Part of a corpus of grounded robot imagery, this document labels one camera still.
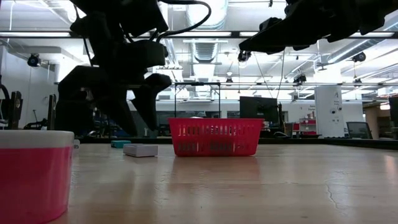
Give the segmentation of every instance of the white box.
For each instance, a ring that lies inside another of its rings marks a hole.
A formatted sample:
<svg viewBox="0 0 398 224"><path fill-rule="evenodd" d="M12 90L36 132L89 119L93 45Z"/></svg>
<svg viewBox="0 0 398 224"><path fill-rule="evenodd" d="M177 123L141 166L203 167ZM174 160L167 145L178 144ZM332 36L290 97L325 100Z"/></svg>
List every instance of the white box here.
<svg viewBox="0 0 398 224"><path fill-rule="evenodd" d="M157 146L143 144L125 144L123 153L134 157L151 157L157 156Z"/></svg>

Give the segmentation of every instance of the column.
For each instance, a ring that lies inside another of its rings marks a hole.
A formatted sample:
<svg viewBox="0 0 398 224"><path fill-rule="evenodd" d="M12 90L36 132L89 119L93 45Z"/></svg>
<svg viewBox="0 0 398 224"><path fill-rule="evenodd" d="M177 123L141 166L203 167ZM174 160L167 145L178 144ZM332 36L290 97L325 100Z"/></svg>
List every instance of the column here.
<svg viewBox="0 0 398 224"><path fill-rule="evenodd" d="M320 86L315 89L317 133L321 138L344 137L341 86Z"/></svg>
<svg viewBox="0 0 398 224"><path fill-rule="evenodd" d="M379 108L378 107L366 108L365 114L366 114L366 122L368 123L369 129L372 132L373 139L376 140L379 139L379 123L377 121Z"/></svg>

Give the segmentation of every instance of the pink cup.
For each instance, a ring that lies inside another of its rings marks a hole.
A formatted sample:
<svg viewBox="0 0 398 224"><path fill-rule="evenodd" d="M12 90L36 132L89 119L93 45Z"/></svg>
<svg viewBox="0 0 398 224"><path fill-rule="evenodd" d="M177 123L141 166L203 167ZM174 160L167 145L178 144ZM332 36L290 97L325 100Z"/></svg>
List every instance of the pink cup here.
<svg viewBox="0 0 398 224"><path fill-rule="evenodd" d="M0 223L46 223L68 208L74 135L0 131Z"/></svg>

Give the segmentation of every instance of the office chair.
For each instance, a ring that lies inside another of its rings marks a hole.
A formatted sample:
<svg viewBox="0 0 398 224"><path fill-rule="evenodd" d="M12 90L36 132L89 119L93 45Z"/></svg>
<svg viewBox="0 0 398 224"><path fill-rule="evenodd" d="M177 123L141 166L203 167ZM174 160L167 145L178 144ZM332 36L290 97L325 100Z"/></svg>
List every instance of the office chair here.
<svg viewBox="0 0 398 224"><path fill-rule="evenodd" d="M347 122L347 128L351 138L373 139L372 132L366 122Z"/></svg>

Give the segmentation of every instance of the ceiling light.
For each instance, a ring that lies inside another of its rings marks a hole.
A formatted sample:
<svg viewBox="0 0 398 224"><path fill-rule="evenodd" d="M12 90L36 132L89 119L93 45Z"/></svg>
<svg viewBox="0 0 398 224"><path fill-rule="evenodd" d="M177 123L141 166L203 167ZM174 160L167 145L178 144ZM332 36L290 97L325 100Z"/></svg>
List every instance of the ceiling light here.
<svg viewBox="0 0 398 224"><path fill-rule="evenodd" d="M356 32L355 34L351 35L350 37L369 37L369 38L376 38L376 37L392 37L395 33L394 32L370 32L365 35L361 35L361 33Z"/></svg>
<svg viewBox="0 0 398 224"><path fill-rule="evenodd" d="M239 36L240 37L252 37L256 35L258 32L240 32Z"/></svg>
<svg viewBox="0 0 398 224"><path fill-rule="evenodd" d="M380 105L380 110L389 110L390 108L391 107L390 107L389 103L384 103L384 104Z"/></svg>
<svg viewBox="0 0 398 224"><path fill-rule="evenodd" d="M227 44L228 40L182 40L184 44Z"/></svg>
<svg viewBox="0 0 398 224"><path fill-rule="evenodd" d="M146 33L140 35L140 37L150 37L150 33L149 33L149 32L146 32Z"/></svg>
<svg viewBox="0 0 398 224"><path fill-rule="evenodd" d="M245 62L239 62L239 68L246 68L248 65L248 61Z"/></svg>
<svg viewBox="0 0 398 224"><path fill-rule="evenodd" d="M71 37L69 32L0 32L2 38Z"/></svg>
<svg viewBox="0 0 398 224"><path fill-rule="evenodd" d="M231 32L223 31L191 31L182 34L175 34L173 37L230 37Z"/></svg>

